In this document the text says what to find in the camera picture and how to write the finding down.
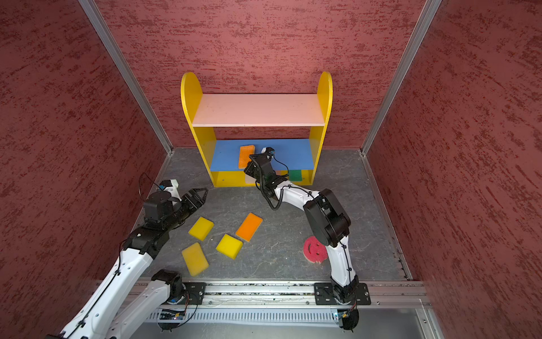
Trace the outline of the cream white sponge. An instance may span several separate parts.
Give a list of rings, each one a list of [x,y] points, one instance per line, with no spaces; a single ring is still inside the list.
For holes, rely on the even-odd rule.
[[[246,185],[254,185],[256,183],[256,179],[253,177],[250,177],[248,175],[245,175],[245,184]]]

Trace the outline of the orange sponge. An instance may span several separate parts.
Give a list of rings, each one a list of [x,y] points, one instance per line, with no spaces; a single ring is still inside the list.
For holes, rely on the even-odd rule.
[[[250,155],[255,153],[254,145],[243,145],[239,148],[239,161],[238,168],[244,170],[247,165],[251,162]]]
[[[262,224],[263,219],[253,213],[249,213],[241,226],[236,231],[236,236],[249,242]]]

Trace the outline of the green sponge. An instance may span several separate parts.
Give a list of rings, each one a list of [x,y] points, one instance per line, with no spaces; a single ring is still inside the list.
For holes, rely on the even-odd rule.
[[[303,174],[301,170],[290,170],[288,173],[289,181],[291,182],[302,182]]]

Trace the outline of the small yellow square sponge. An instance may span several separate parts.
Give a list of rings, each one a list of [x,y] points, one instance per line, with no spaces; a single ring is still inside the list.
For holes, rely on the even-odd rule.
[[[228,234],[225,234],[216,246],[216,250],[226,257],[235,260],[243,247],[243,242]]]

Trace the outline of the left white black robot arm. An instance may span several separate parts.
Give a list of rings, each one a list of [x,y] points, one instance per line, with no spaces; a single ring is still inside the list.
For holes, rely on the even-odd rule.
[[[149,195],[143,204],[144,223],[121,243],[118,259],[106,278],[57,338],[129,338],[161,304],[189,300],[181,276],[161,270],[127,308],[121,307],[169,240],[169,233],[206,203],[206,188],[179,195],[175,184],[166,180]]]

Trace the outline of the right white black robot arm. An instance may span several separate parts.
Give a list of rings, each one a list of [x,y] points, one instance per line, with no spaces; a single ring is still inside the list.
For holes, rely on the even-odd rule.
[[[255,179],[255,187],[272,210],[288,203],[303,210],[316,239],[325,246],[330,261],[335,299],[346,304],[355,297],[359,278],[349,253],[351,220],[330,189],[311,191],[293,184],[288,175],[278,175],[272,167],[275,150],[249,155],[244,173]]]

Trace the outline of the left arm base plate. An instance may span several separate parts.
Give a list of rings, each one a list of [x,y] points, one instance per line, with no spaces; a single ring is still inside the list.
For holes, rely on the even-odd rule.
[[[181,303],[183,305],[202,305],[206,288],[207,283],[205,282],[184,282]]]

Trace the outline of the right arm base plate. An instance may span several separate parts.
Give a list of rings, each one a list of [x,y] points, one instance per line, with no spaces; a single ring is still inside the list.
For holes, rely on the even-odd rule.
[[[371,305],[371,295],[368,291],[368,285],[360,282],[357,288],[354,291],[354,294],[340,301],[337,298],[334,285],[331,282],[316,282],[314,285],[314,297],[316,304],[318,306],[327,306],[327,305],[357,305],[357,306],[368,306]]]

